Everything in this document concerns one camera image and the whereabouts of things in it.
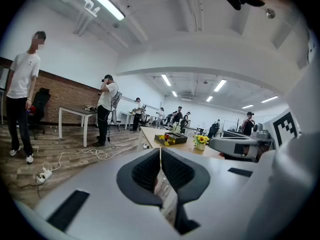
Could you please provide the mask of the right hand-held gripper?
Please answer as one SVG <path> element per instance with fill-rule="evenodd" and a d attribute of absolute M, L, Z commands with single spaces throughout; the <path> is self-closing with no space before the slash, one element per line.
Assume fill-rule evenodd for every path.
<path fill-rule="evenodd" d="M 210 148 L 234 158 L 255 158 L 263 153 L 278 150 L 282 144 L 300 135 L 297 121 L 289 108 L 264 123 L 259 123 L 251 137 L 214 137 Z"/>

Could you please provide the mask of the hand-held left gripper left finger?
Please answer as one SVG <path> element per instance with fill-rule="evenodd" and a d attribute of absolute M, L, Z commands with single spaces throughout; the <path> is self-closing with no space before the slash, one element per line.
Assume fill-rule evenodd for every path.
<path fill-rule="evenodd" d="M 116 175 L 118 188 L 135 204 L 161 208 L 163 201 L 155 195 L 160 168 L 160 149 L 150 150 L 119 169 Z"/>

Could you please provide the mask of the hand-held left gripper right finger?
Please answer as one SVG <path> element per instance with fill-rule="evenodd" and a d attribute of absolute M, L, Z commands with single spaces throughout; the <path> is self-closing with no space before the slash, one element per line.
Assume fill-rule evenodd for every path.
<path fill-rule="evenodd" d="M 198 200 L 210 183 L 210 174 L 202 165 L 169 148 L 161 149 L 161 168 L 177 194 L 174 228 L 184 235 L 200 224 L 189 219 L 184 205 Z"/>

